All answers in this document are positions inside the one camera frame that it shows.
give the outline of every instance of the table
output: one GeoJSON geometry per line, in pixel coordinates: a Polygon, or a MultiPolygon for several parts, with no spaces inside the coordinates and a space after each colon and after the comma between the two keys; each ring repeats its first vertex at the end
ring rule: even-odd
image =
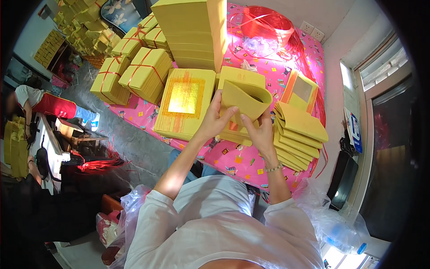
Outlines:
{"type": "MultiPolygon", "coordinates": [[[[40,118],[37,125],[40,132],[36,132],[36,139],[30,147],[29,155],[35,156],[37,150],[42,147],[43,141],[43,147],[46,148],[48,152],[49,167],[51,168],[52,175],[61,180],[61,162],[70,161],[70,153],[61,150],[60,144],[46,120],[45,115],[36,113],[36,117],[40,118]]],[[[60,192],[61,182],[53,181],[51,176],[48,175],[47,178],[42,181],[42,188],[48,189],[51,195],[54,195],[60,192]]]]}
{"type": "MultiPolygon", "coordinates": [[[[243,6],[233,5],[231,3],[227,4],[227,30],[230,29],[230,19],[233,15],[233,21],[235,21],[235,23],[232,23],[233,26],[241,23],[242,15],[235,14],[242,12],[243,8],[243,6]]],[[[296,30],[304,44],[305,54],[310,69],[316,78],[316,83],[324,97],[324,56],[321,43],[310,35],[304,33],[302,30],[296,30]]],[[[241,34],[240,29],[233,29],[233,35],[230,35],[229,33],[227,41],[231,42],[233,40],[233,48],[235,50],[239,49],[236,55],[240,56],[240,58],[246,59],[246,57],[243,57],[244,52],[240,51],[240,47],[236,47],[240,46],[242,43],[240,37],[237,37],[236,34],[241,34]]],[[[240,68],[240,64],[242,62],[242,60],[235,57],[232,52],[227,49],[222,65],[240,68]]],[[[265,59],[251,60],[249,64],[254,64],[258,72],[266,77],[266,89],[273,94],[273,103],[270,106],[272,109],[274,107],[274,103],[282,97],[282,93],[289,78],[288,68],[298,69],[296,64],[294,61],[278,62],[265,59]]],[[[154,105],[135,95],[130,95],[127,105],[108,105],[106,103],[105,105],[125,121],[146,131],[148,134],[174,148],[181,150],[187,144],[186,141],[179,139],[161,137],[153,131],[159,111],[159,104],[154,105]]],[[[319,118],[319,110],[319,107],[314,109],[312,115],[319,118]]],[[[258,150],[254,146],[246,147],[230,141],[212,139],[212,141],[208,141],[200,150],[197,158],[205,165],[209,165],[232,178],[261,189],[268,189],[267,175],[266,172],[264,172],[264,160],[258,155],[258,150]]],[[[283,167],[286,182],[292,192],[295,191],[302,178],[309,177],[309,173],[314,162],[315,159],[309,164],[308,170],[302,172],[296,172],[290,168],[283,167]]]]}

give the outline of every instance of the concrete floor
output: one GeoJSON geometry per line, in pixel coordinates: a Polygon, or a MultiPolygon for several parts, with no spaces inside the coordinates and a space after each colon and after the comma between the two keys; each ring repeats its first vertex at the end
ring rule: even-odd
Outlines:
{"type": "Polygon", "coordinates": [[[75,85],[64,90],[61,97],[100,113],[100,125],[96,135],[109,137],[111,143],[114,139],[115,150],[124,156],[124,160],[131,161],[113,171],[112,174],[118,180],[126,181],[133,187],[145,184],[153,188],[167,168],[172,147],[116,116],[104,105],[104,102],[90,93],[89,90],[97,74],[98,69],[84,61],[78,70],[77,79],[74,80],[75,85]]]}

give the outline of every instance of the red apron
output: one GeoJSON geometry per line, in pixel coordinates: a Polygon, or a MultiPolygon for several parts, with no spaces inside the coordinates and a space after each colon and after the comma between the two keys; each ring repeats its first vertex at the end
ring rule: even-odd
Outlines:
{"type": "Polygon", "coordinates": [[[44,93],[42,100],[32,108],[32,111],[71,119],[76,114],[76,104],[50,93],[44,93]]]}

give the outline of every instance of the white shirt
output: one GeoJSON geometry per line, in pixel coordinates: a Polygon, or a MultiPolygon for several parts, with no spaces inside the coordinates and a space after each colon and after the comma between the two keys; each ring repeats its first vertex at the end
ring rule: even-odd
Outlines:
{"type": "Polygon", "coordinates": [[[249,212],[246,186],[224,175],[185,184],[175,202],[152,190],[124,269],[197,269],[225,258],[265,269],[324,267],[313,226],[292,198],[270,205],[265,225],[249,212]]]}
{"type": "Polygon", "coordinates": [[[31,107],[37,105],[43,97],[43,90],[35,89],[27,85],[20,85],[15,89],[16,98],[18,103],[23,108],[25,102],[28,100],[31,107]]]}

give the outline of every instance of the black speaker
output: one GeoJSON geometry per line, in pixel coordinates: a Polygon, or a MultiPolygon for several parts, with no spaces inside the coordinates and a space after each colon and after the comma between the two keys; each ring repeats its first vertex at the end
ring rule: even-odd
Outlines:
{"type": "Polygon", "coordinates": [[[327,192],[327,196],[332,201],[330,204],[331,209],[339,211],[344,206],[354,183],[357,170],[358,164],[351,158],[349,153],[340,151],[332,183],[327,192]]]}

